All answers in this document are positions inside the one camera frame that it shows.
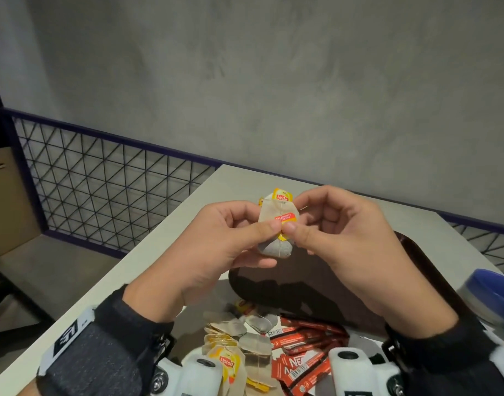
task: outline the gray wall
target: gray wall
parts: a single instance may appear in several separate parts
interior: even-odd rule
[[[504,223],[504,0],[0,9],[8,107]]]

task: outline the brown tray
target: brown tray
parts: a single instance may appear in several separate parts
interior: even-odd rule
[[[407,236],[396,235],[410,259],[459,316],[473,316],[420,247]],[[348,290],[325,261],[304,249],[296,247],[288,259],[280,260],[272,269],[236,268],[228,279],[242,299],[387,337],[384,320]]]

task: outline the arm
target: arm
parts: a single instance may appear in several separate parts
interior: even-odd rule
[[[488,360],[495,344],[478,322],[459,320],[409,259],[375,203],[322,186],[302,193],[294,204],[304,210],[283,232],[325,260],[386,320],[390,337],[417,367],[408,374],[408,396],[504,396],[504,379]]]
[[[44,389],[49,395],[102,394],[100,386],[109,391],[114,386],[119,389],[118,396],[139,394],[137,386],[149,386],[153,373],[157,352],[149,346],[156,327],[169,327],[165,323],[173,322],[183,306],[206,294],[230,268],[276,265],[276,260],[250,251],[281,231],[279,221],[258,223],[259,210],[259,206],[244,201],[204,207],[163,255],[123,290],[121,297],[120,291],[115,291],[97,307],[95,322],[56,361],[58,367],[66,368],[51,376],[47,371],[47,380],[33,380],[19,396],[46,396]],[[95,332],[84,339],[86,331]],[[93,346],[97,350],[97,344],[101,352],[108,353],[109,378],[103,374],[103,359],[93,358]],[[75,353],[83,361],[85,380],[80,380],[78,370],[72,369]]]

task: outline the white table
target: white table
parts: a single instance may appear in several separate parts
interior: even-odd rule
[[[30,382],[36,374],[44,350],[85,307],[97,305],[112,291],[130,282],[150,266],[204,205],[236,199],[255,203],[259,197],[272,192],[276,187],[298,195],[314,185],[247,169],[221,166],[0,375],[0,396],[14,396]],[[378,199],[374,201],[380,205],[391,226],[415,241],[454,289],[459,288],[477,268],[498,271],[438,214]],[[223,281],[220,283],[222,285],[224,282],[225,285],[216,288],[212,295],[213,300],[222,303],[225,297],[233,294],[227,286],[228,282],[225,280],[227,278],[227,273],[222,275]],[[195,323],[184,326],[181,321],[184,321],[183,318],[186,316],[195,319],[197,312],[201,310],[202,308],[196,307],[183,310],[176,322],[178,330],[182,332],[187,326],[195,326]],[[200,325],[202,325],[201,316],[198,316]]]

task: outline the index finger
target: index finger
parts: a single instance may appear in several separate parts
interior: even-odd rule
[[[352,192],[330,185],[315,187],[301,193],[294,199],[294,205],[298,210],[309,206],[328,205],[336,210],[361,205],[364,199]]]
[[[229,226],[241,219],[257,222],[261,211],[259,205],[246,200],[216,203],[216,208]]]

